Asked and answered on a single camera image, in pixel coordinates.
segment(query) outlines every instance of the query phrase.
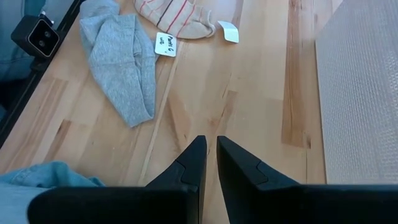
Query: white tag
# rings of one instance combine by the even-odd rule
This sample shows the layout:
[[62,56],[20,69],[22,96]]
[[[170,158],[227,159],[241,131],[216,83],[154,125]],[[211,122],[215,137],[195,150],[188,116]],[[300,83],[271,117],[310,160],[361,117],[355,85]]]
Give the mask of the white tag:
[[234,24],[230,22],[218,21],[218,23],[224,29],[224,38],[227,41],[239,43],[239,31]]
[[177,40],[170,34],[158,32],[156,34],[155,53],[169,57],[177,54]]

